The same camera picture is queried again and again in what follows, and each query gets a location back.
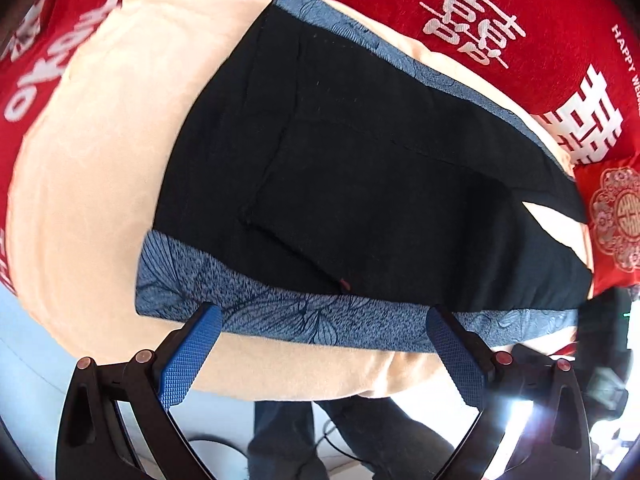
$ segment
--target cream cloth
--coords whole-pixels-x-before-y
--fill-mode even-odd
[[[135,313],[142,240],[184,118],[269,2],[123,0],[76,51],[28,131],[9,196],[12,279],[24,308],[75,357],[125,361],[180,326]],[[571,171],[568,154],[489,83],[415,40],[329,3],[516,112]],[[530,208],[534,216],[537,209]],[[545,228],[587,261],[590,244],[580,224],[562,218]],[[556,350],[572,333],[541,338],[538,348]],[[247,400],[386,396],[427,380],[440,366],[433,354],[223,333],[194,387]]]

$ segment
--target blue patterned fabric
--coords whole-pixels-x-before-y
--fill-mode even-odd
[[[426,306],[270,288],[210,254],[149,231],[138,266],[137,313],[185,322],[203,301],[222,308],[225,332],[351,348],[434,352],[426,332]],[[485,310],[456,317],[489,346],[501,346],[575,326],[577,311]]]
[[[548,150],[548,147],[529,129],[521,118],[510,110],[497,105],[480,92],[463,85],[433,68],[423,65],[418,60],[415,60],[382,38],[376,36],[361,23],[356,22],[353,18],[334,9],[322,0],[273,0],[273,4],[286,10],[289,14],[303,22],[325,28],[338,36],[359,44],[367,50],[370,50],[376,56],[386,60],[386,62],[395,66],[397,69],[417,79],[425,86],[470,101],[484,108],[489,113],[500,117],[503,121],[520,131],[527,139],[539,146],[545,155],[562,170],[562,174],[569,180],[573,180],[573,177],[564,172],[564,169]]]

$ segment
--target metal bolt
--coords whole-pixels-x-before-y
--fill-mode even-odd
[[[151,350],[141,350],[136,354],[136,361],[140,364],[148,363],[151,361],[151,358],[154,356],[154,353]]]
[[[91,358],[83,357],[78,361],[78,364],[76,366],[78,367],[79,370],[85,370],[86,368],[89,367],[90,364],[91,364]]]
[[[566,359],[558,359],[558,368],[560,368],[563,372],[568,372],[571,370],[571,363]]]
[[[509,352],[496,352],[495,354],[495,360],[496,362],[500,363],[501,365],[510,365],[511,363],[513,363],[513,357]]]

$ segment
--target blue gripper pad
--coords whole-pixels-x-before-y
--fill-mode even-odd
[[[465,404],[482,410],[485,374],[435,308],[427,313],[427,335]]]
[[[180,404],[222,332],[222,311],[211,305],[160,375],[158,399],[165,411]]]

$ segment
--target person's leg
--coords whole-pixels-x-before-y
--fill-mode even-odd
[[[311,402],[255,403],[250,480],[328,480],[316,454]]]
[[[322,400],[344,441],[374,480],[429,480],[453,453],[435,431],[410,418],[391,398]]]

